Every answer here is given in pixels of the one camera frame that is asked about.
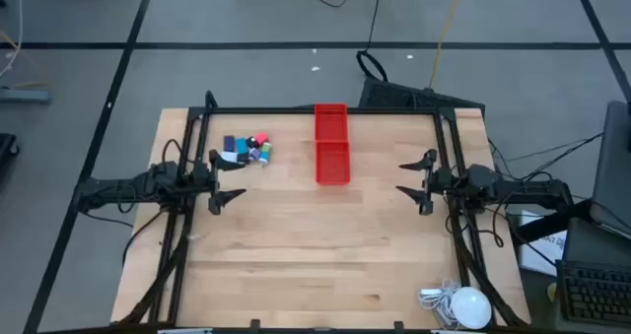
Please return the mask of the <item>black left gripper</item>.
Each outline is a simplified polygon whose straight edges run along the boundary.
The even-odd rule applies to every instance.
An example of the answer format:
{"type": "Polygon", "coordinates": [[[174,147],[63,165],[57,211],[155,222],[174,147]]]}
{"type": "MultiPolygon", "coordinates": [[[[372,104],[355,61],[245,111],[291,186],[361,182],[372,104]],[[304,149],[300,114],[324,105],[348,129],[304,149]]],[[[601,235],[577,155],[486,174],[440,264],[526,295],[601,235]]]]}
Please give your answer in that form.
{"type": "Polygon", "coordinates": [[[208,199],[208,209],[211,214],[220,215],[222,207],[245,193],[245,189],[219,191],[217,199],[215,194],[219,189],[218,170],[231,171],[244,167],[244,164],[225,160],[216,150],[209,151],[208,163],[201,161],[194,163],[192,171],[189,173],[189,181],[194,192],[211,194],[208,199]]]}

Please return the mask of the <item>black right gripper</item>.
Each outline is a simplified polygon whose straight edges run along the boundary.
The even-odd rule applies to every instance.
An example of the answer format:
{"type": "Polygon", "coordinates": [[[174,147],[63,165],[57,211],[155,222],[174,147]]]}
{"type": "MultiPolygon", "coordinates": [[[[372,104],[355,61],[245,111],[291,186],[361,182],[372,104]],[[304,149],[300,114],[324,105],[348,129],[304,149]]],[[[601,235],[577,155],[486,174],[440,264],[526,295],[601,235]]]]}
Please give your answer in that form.
{"type": "Polygon", "coordinates": [[[431,195],[444,194],[445,190],[452,184],[452,171],[449,167],[439,167],[434,169],[438,152],[435,149],[428,150],[421,161],[410,164],[399,165],[400,168],[425,172],[423,181],[424,190],[416,190],[405,186],[397,185],[396,188],[410,197],[416,204],[420,204],[420,214],[428,216],[433,213],[434,202],[431,195]]]}

